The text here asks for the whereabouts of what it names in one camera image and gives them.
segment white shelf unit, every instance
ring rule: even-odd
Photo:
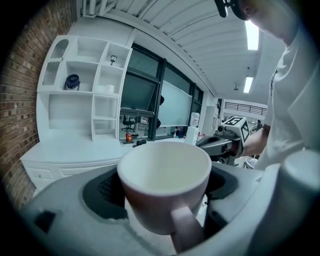
[[[123,68],[104,64],[100,65],[94,84],[94,93],[110,96],[119,96],[123,76]],[[107,91],[107,86],[109,85],[114,87],[113,93]]]
[[[115,62],[112,64],[112,67],[127,69],[127,59],[131,54],[129,48],[123,47],[118,44],[110,43],[105,54],[102,56],[102,64],[106,66],[111,66],[111,56],[116,56]]]
[[[107,46],[107,41],[90,37],[78,37],[74,40],[66,61],[81,61],[99,63],[102,53]]]
[[[92,103],[92,140],[118,138],[119,97],[106,95],[93,95]]]
[[[57,42],[55,47],[53,48],[50,58],[51,59],[60,59],[64,56],[65,51],[69,45],[69,40],[68,39],[62,39]]]
[[[92,92],[97,73],[98,63],[82,61],[62,61],[57,74],[58,90],[64,90],[66,78],[77,74],[80,80],[80,92]]]
[[[72,35],[57,36],[42,67],[36,104],[40,141],[55,138],[118,140],[121,93],[131,48]],[[113,65],[110,57],[117,56]],[[79,76],[79,90],[64,90],[67,76]],[[113,93],[106,86],[114,86]]]

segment window frame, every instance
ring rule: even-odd
[[[173,66],[169,62],[167,62],[167,60],[165,58],[161,58],[157,54],[153,53],[152,51],[150,51],[150,50],[148,50],[148,49],[146,49],[136,43],[133,43],[131,48],[134,49],[135,51],[138,51],[142,54],[145,54],[145,55],[147,55],[147,56],[149,56],[159,62],[158,67],[157,67],[156,76],[152,76],[148,73],[145,73],[143,71],[140,71],[138,69],[135,69],[135,68],[132,68],[129,66],[127,67],[127,70],[126,70],[126,72],[128,74],[140,77],[145,80],[149,80],[150,82],[153,82],[153,83],[157,83],[155,110],[154,110],[154,112],[151,112],[151,111],[136,110],[136,109],[120,109],[120,115],[123,115],[123,113],[138,114],[141,116],[152,118],[152,122],[151,122],[151,125],[149,128],[149,131],[148,131],[148,138],[137,139],[135,141],[138,141],[138,140],[158,141],[158,140],[172,138],[171,135],[156,137],[157,122],[158,122],[160,100],[161,100],[161,92],[162,92],[166,68],[171,69],[178,76],[180,76],[182,79],[186,80],[190,84],[188,94],[192,96],[192,100],[191,100],[191,105],[190,105],[190,109],[189,109],[189,117],[188,117],[188,122],[187,122],[188,125],[190,124],[191,111],[192,111],[193,105],[197,104],[197,105],[202,106],[204,92],[194,82],[192,82],[192,80],[189,79],[184,73],[182,73],[179,69],[177,69],[175,66]],[[198,90],[198,92],[199,92],[198,99],[195,99],[195,91],[196,90]],[[183,133],[186,133],[187,128],[188,128],[188,126],[183,127]]]

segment mug handle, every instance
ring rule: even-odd
[[[206,239],[203,228],[188,206],[175,209],[170,214],[175,227],[171,240],[177,253],[187,251]]]

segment person's arm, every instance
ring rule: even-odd
[[[267,145],[269,132],[270,126],[265,124],[261,129],[250,135],[244,144],[241,157],[261,154]]]
[[[254,134],[250,135],[244,143],[244,149],[241,157],[259,155],[265,149],[271,128],[272,119],[274,116],[272,94],[269,95],[268,109],[264,118],[264,125],[258,129]]]

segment mug rim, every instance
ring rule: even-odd
[[[144,189],[142,189],[140,186],[137,186],[135,183],[131,182],[129,179],[127,179],[127,177],[123,174],[122,172],[122,168],[123,168],[123,164],[124,164],[124,159],[126,156],[133,154],[133,152],[137,149],[141,149],[142,147],[148,147],[149,145],[152,145],[153,143],[161,143],[161,144],[181,144],[184,147],[192,147],[195,150],[198,150],[199,152],[203,153],[205,155],[205,158],[207,160],[207,165],[208,168],[206,170],[206,175],[204,175],[204,177],[202,179],[200,179],[198,182],[195,182],[192,184],[192,186],[190,186],[189,188],[183,188],[183,189],[177,189],[177,190],[173,190],[173,191],[161,191],[161,192],[150,192],[150,191],[145,191]],[[130,187],[131,189],[142,193],[142,194],[146,194],[146,195],[150,195],[150,196],[176,196],[176,195],[180,195],[186,192],[189,192],[195,188],[197,188],[198,186],[200,186],[210,175],[211,172],[211,168],[212,168],[212,161],[210,156],[200,147],[198,146],[194,146],[194,145],[189,145],[186,144],[184,142],[174,142],[174,141],[161,141],[161,142],[151,142],[151,143],[147,143],[147,144],[143,144],[140,145],[138,148],[135,148],[134,150],[130,150],[127,153],[125,153],[119,163],[117,164],[116,170],[117,173],[119,175],[120,180],[128,187]]]

